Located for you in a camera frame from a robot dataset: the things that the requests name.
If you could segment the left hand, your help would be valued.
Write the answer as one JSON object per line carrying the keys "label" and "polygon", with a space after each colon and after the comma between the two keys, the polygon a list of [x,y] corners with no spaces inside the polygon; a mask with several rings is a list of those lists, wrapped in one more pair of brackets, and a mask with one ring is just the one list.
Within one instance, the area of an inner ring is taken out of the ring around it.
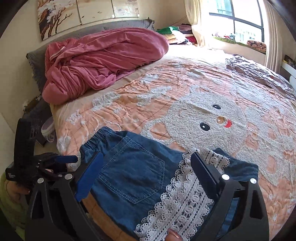
{"label": "left hand", "polygon": [[23,196],[30,194],[30,189],[15,182],[6,179],[5,173],[2,174],[1,180],[1,199],[7,199],[14,203],[20,203]]}

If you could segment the right hand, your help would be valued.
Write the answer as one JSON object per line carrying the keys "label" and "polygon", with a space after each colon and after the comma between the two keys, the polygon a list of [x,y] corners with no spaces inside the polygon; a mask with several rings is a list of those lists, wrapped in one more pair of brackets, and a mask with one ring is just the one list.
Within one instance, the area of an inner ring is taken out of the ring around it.
{"label": "right hand", "polygon": [[183,241],[183,239],[176,231],[169,228],[167,230],[165,241]]}

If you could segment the left forearm green sleeve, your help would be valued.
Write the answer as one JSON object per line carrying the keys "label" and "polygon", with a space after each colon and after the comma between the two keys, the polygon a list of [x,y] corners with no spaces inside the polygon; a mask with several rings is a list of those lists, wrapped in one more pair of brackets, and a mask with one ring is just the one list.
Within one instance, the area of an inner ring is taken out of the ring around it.
{"label": "left forearm green sleeve", "polygon": [[1,240],[25,240],[27,209],[25,196],[20,203],[1,199]]}

